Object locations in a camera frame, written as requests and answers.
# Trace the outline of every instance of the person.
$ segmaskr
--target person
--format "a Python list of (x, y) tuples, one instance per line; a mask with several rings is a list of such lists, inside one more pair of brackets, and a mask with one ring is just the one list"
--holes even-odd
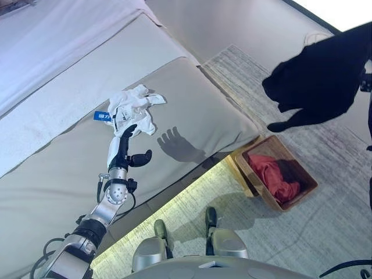
[(267, 128), (279, 133), (290, 127), (320, 124), (347, 112), (370, 58), (372, 22), (306, 46), (298, 56), (280, 63), (262, 86), (266, 95), (279, 103), (280, 112), (300, 110)]

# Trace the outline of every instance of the red cloth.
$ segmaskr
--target red cloth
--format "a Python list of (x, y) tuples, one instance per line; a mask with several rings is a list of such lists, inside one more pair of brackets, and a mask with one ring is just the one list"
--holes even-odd
[(249, 155), (248, 163), (278, 203), (288, 202), (299, 193), (300, 183), (285, 182), (275, 158)]

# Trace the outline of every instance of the carpet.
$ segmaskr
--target carpet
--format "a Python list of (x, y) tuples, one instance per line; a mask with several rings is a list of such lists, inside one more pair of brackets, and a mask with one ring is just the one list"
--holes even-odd
[[(285, 120), (261, 86), (270, 73), (247, 54), (230, 46), (201, 69), (231, 102), (265, 126)], [(370, 259), (372, 222), (369, 207), (371, 155), (366, 145), (337, 119), (296, 127), (279, 139), (317, 180), (319, 186), (289, 212), (271, 210), (260, 198), (247, 198), (225, 160), (97, 257), (94, 278), (130, 274), (138, 244), (152, 237), (153, 223), (163, 219), (175, 257), (205, 253), (204, 212), (214, 206), (218, 226), (237, 232), (249, 258), (318, 277), (327, 269), (355, 259)], [(360, 267), (326, 278), (357, 278)]]

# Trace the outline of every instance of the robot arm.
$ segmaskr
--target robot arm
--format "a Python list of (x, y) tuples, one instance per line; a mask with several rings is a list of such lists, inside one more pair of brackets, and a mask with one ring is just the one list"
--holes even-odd
[(126, 201), (128, 192), (133, 193), (137, 188), (137, 182), (127, 180), (128, 167), (144, 166), (152, 157), (151, 150), (147, 150), (145, 154), (128, 156), (129, 138), (136, 126), (130, 126), (121, 136), (119, 151), (111, 161), (108, 174), (99, 175), (101, 185), (103, 179), (107, 179), (102, 200), (82, 219), (73, 233), (66, 237), (35, 278), (91, 278), (90, 263), (103, 236)]

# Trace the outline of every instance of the wooden basket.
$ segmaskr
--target wooden basket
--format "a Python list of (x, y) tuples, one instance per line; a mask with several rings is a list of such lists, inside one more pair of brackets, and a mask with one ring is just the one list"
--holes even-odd
[[(253, 154), (274, 157), (279, 164), (284, 180), (286, 182), (298, 181), (300, 183), (300, 193), (291, 201), (279, 204), (247, 163), (248, 155)], [(290, 208), (299, 203), (318, 186), (315, 179), (300, 165), (275, 135), (264, 139), (254, 146), (247, 147), (243, 150), (240, 149), (239, 152), (233, 154), (232, 158), (240, 171), (243, 172), (247, 187), (255, 189), (266, 203), (275, 210), (282, 212), (290, 210)]]

